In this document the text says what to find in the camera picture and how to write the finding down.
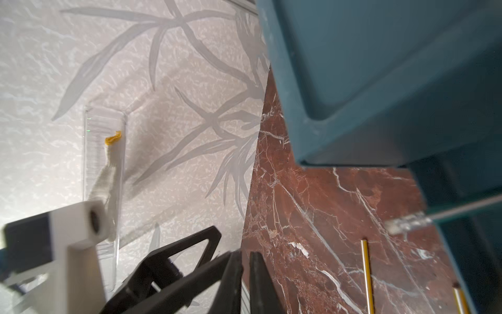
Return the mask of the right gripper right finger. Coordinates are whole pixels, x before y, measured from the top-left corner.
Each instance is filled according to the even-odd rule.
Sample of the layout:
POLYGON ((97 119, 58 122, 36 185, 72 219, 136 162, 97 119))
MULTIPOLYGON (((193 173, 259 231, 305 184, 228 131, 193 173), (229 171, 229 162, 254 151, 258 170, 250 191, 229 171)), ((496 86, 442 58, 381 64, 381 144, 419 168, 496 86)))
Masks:
POLYGON ((284 314, 263 255, 256 251, 250 253, 249 289, 252 314, 284 314))

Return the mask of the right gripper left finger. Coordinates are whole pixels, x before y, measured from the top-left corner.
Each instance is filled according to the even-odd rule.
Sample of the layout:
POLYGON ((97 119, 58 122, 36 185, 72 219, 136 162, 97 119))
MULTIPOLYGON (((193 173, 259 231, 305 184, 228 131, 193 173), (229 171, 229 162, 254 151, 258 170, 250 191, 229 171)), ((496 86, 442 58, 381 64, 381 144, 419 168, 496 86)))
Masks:
POLYGON ((239 314, 241 312, 242 253, 234 251, 224 269, 209 314, 239 314))

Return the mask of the green pencil among yellows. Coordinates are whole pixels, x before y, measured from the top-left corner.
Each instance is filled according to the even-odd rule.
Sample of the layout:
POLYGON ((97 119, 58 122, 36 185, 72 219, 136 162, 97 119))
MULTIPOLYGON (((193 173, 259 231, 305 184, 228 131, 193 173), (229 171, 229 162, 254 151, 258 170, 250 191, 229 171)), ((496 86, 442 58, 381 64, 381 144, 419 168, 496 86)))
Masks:
POLYGON ((498 207, 501 207, 501 194, 485 194, 463 200, 457 204, 437 206, 435 207, 435 209, 439 210, 437 213, 426 214, 421 211, 405 217, 395 218, 386 221, 384 227, 389 234, 398 235, 423 229, 434 223, 448 222, 498 207))

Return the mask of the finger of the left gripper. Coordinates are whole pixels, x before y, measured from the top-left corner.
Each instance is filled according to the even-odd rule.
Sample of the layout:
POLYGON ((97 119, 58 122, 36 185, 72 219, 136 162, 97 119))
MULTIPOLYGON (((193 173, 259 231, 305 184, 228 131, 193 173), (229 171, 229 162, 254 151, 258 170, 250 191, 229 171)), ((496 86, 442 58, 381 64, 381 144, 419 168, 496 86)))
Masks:
POLYGON ((208 241, 196 267, 208 263, 213 258, 222 234, 215 226, 196 232, 177 242, 153 250, 139 263, 133 273, 123 282, 119 290, 106 303, 102 313, 124 313, 157 293, 153 284, 164 289, 184 275, 175 266, 171 257, 198 243, 208 241))
POLYGON ((176 313, 189 301, 222 279, 231 252, 226 252, 218 258, 194 270, 191 274, 172 285, 162 289, 159 293, 148 297, 132 309, 129 313, 176 313))

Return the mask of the yellow pencil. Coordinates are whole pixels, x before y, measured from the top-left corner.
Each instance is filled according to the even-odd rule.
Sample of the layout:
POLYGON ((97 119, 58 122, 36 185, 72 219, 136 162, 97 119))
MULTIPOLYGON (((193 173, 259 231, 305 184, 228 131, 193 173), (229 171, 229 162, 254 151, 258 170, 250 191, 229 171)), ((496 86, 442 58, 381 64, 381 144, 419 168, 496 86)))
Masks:
POLYGON ((371 282, 371 268, 369 260, 369 247, 366 239, 361 240, 362 248, 362 258, 363 258, 363 271, 365 276, 365 286, 366 286, 366 300, 367 300, 367 310, 369 314, 375 313, 375 306, 373 300, 373 288, 371 282))
POLYGON ((458 283, 453 284, 453 292, 456 301, 456 307, 459 314, 470 314, 469 306, 465 295, 458 283))

